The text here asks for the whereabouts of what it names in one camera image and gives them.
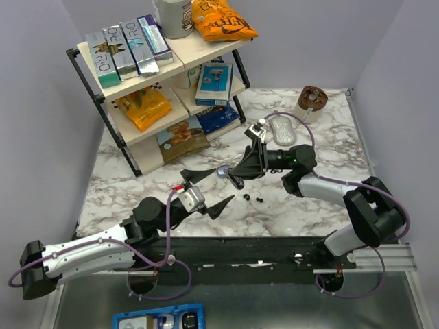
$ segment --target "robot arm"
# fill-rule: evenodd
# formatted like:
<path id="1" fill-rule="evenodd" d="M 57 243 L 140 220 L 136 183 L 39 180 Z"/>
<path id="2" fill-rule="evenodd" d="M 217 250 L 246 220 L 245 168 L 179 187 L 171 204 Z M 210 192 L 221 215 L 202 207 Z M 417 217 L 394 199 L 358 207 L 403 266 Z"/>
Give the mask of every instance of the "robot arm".
<path id="1" fill-rule="evenodd" d="M 206 207 L 203 194 L 192 183 L 199 182 L 214 171 L 181 172 L 185 182 L 175 188 L 178 190 L 177 198 L 170 203 L 171 229 L 194 212 L 216 219 L 234 197 L 231 195 L 214 206 Z M 137 257 L 124 245 L 139 249 L 153 244 L 158 240 L 158 230 L 165 232 L 167 229 L 165 219 L 166 205 L 155 197 L 146 197 L 133 209 L 130 218 L 106 231 L 57 245 L 43 245 L 40 241 L 28 243 L 20 259 L 21 267 L 41 261 L 21 272 L 23 299 L 42 297 L 72 278 L 132 267 Z M 104 242 L 106 239 L 124 245 Z"/>
<path id="2" fill-rule="evenodd" d="M 406 218 L 392 200 L 365 187 L 373 186 L 390 194 L 379 178 L 369 177 L 361 182 L 362 187 L 320 179 L 313 172 L 317 165 L 313 147 L 297 145 L 289 150 L 268 151 L 263 140 L 264 123 L 262 119 L 246 130 L 252 145 L 247 146 L 241 162 L 229 169 L 227 176 L 236 188 L 242 189 L 244 180 L 261 178 L 267 171 L 289 170 L 282 177 L 283 187 L 289 194 L 345 206 L 351 224 L 321 242 L 318 248 L 323 258 L 340 256 L 363 245 L 379 247 L 405 225 Z"/>

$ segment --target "shelf post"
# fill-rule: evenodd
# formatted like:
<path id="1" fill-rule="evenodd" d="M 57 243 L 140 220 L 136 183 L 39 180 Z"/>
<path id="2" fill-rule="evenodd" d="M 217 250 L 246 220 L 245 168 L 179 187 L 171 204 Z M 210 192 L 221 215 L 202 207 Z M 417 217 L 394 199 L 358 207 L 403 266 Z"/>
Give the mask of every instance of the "shelf post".
<path id="1" fill-rule="evenodd" d="M 250 80 L 248 79 L 246 69 L 244 68 L 244 64 L 242 64 L 241 56 L 239 55 L 238 49 L 232 50 L 233 58 L 235 59 L 235 63 L 238 66 L 239 74 L 241 75 L 242 82 L 246 89 L 250 87 Z"/>
<path id="2" fill-rule="evenodd" d="M 244 111 L 242 110 L 241 103 L 239 102 L 238 96 L 233 96 L 233 101 L 235 102 L 236 109 L 238 110 L 239 114 L 239 120 L 241 123 L 244 123 L 247 121 L 246 115 L 244 114 Z"/>
<path id="3" fill-rule="evenodd" d="M 120 148 L 123 156 L 127 160 L 128 164 L 130 165 L 130 168 L 132 172 L 135 174 L 136 177 L 139 177 L 142 173 L 140 170 L 136 169 L 134 164 L 131 161 L 131 158 L 129 157 L 127 151 L 126 151 L 126 143 L 123 140 L 122 137 L 120 137 L 114 127 L 112 126 L 110 120 L 108 120 L 107 114 L 105 113 L 104 109 L 102 108 L 102 104 L 105 100 L 105 97 L 100 94 L 94 94 L 93 90 L 90 87 L 90 84 L 88 83 L 87 79 L 85 78 L 80 66 L 78 65 L 78 62 L 76 62 L 76 57 L 80 54 L 80 51 L 78 49 L 69 49 L 66 51 L 67 56 L 70 59 L 70 62 L 72 63 L 73 67 L 75 68 L 76 73 L 79 75 L 82 84 L 84 85 L 85 89 L 87 90 L 88 95 L 90 96 L 91 100 L 93 101 L 93 104 L 95 104 L 95 107 L 97 108 L 97 111 L 99 115 L 101 116 L 102 120 L 104 120 L 105 125 L 108 128 L 108 131 L 110 132 L 112 138 L 114 139 L 116 146 Z"/>

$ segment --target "snack bag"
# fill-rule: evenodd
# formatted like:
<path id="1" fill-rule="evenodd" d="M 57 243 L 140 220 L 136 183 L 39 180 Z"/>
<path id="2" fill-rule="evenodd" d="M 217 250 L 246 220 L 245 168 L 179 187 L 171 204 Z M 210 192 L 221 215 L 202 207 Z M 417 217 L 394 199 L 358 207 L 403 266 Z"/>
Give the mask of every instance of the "snack bag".
<path id="1" fill-rule="evenodd" d="M 196 115 L 206 135 L 226 127 L 229 123 L 239 118 L 239 115 L 230 105 L 211 106 Z"/>
<path id="2" fill-rule="evenodd" d="M 195 116 L 171 125 L 156 137 L 165 164 L 211 146 Z"/>
<path id="3" fill-rule="evenodd" d="M 118 98 L 115 102 L 141 132 L 172 110 L 168 100 L 157 90 L 149 90 L 149 87 Z"/>
<path id="4" fill-rule="evenodd" d="M 228 6 L 227 0 L 192 0 L 192 15 L 204 41 L 249 40 L 258 36 L 253 27 Z"/>

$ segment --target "gray wall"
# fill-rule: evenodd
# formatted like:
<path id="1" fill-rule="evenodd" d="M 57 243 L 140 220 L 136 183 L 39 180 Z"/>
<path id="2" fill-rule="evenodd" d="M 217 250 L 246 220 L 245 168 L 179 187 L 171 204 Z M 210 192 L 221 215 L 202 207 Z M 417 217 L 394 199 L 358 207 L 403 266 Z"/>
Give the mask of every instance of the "gray wall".
<path id="1" fill-rule="evenodd" d="M 102 125 L 65 50 L 80 40 L 59 0 L 0 5 L 0 323 L 39 328 L 45 298 L 7 287 L 29 241 L 73 234 Z"/>
<path id="2" fill-rule="evenodd" d="M 82 37 L 152 13 L 152 0 L 62 0 Z M 353 87 L 402 0 L 230 0 L 259 32 L 242 49 L 257 88 Z"/>
<path id="3" fill-rule="evenodd" d="M 405 0 L 354 92 L 375 169 L 413 218 L 407 241 L 439 326 L 439 2 Z"/>

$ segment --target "blue tray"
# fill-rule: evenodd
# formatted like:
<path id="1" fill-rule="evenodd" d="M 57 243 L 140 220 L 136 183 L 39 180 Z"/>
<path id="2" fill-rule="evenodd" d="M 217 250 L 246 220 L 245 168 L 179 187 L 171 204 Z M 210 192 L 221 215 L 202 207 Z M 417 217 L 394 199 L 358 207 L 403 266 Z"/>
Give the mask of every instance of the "blue tray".
<path id="1" fill-rule="evenodd" d="M 139 317 L 144 317 L 146 315 L 149 315 L 153 318 L 157 318 L 159 315 L 162 315 L 164 313 L 165 314 L 172 314 L 174 316 L 174 328 L 173 329 L 180 329 L 181 328 L 180 322 L 179 322 L 180 315 L 182 315 L 182 313 L 187 313 L 187 312 L 196 313 L 197 318 L 198 318 L 198 329 L 205 329 L 206 328 L 206 326 L 204 325 L 203 305 L 202 304 L 185 304 L 185 305 L 179 305 L 179 306 L 155 308 L 152 310 L 138 310 L 136 312 L 114 314 L 112 317 L 112 329 L 122 329 L 122 328 L 119 328 L 119 324 L 121 323 L 121 321 L 126 323 L 126 320 L 128 320 L 129 318 L 139 318 Z"/>

